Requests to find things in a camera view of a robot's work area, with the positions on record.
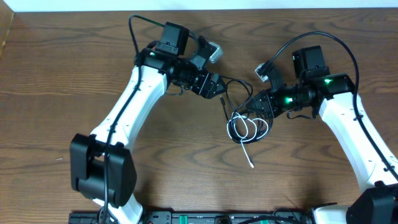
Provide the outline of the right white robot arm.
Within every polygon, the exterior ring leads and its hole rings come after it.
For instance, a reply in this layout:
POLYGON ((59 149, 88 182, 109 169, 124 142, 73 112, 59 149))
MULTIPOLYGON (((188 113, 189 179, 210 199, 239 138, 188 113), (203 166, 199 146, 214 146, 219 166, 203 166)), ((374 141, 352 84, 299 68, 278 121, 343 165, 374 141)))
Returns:
POLYGON ((271 61, 255 73, 271 88, 248 104, 249 111, 273 119, 286 111, 311 107, 342 146, 358 181, 359 198, 350 206, 322 205, 311 211, 313 223, 397 223, 397 158, 373 126, 354 95, 354 83, 345 73, 330 73, 322 49, 307 47, 293 52, 296 85, 288 86, 271 61))

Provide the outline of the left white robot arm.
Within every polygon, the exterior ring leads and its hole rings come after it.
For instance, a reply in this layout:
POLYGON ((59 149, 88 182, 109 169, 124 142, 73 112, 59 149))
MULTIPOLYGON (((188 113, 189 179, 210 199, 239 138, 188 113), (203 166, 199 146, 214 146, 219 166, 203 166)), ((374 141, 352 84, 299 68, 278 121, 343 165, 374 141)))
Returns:
POLYGON ((163 25, 160 40, 136 54, 132 75, 110 113, 90 135, 70 143, 72 189, 100 205, 98 213, 70 215, 70 223, 139 223, 142 205, 132 152, 137 135, 170 84, 211 99, 226 91, 217 73, 205 69, 223 54, 221 47, 178 24, 163 25))

